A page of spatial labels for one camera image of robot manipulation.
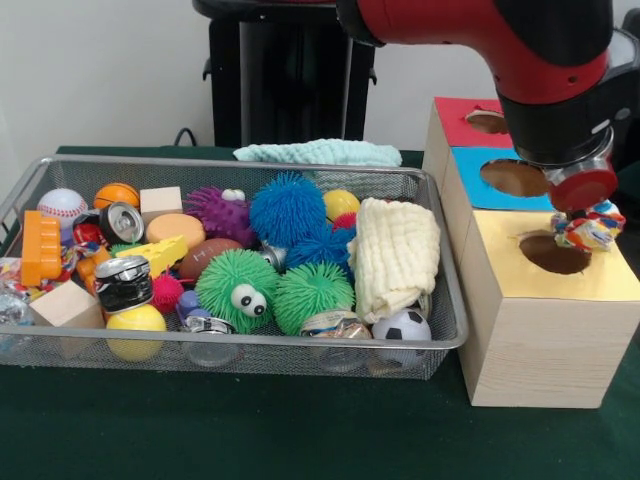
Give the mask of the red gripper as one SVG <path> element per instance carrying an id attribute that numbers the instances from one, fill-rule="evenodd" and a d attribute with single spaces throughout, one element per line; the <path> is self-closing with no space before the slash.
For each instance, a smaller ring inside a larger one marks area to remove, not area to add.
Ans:
<path id="1" fill-rule="evenodd" d="M 607 200 L 618 186 L 616 174 L 609 168 L 550 172 L 550 202 L 565 213 L 588 209 Z"/>

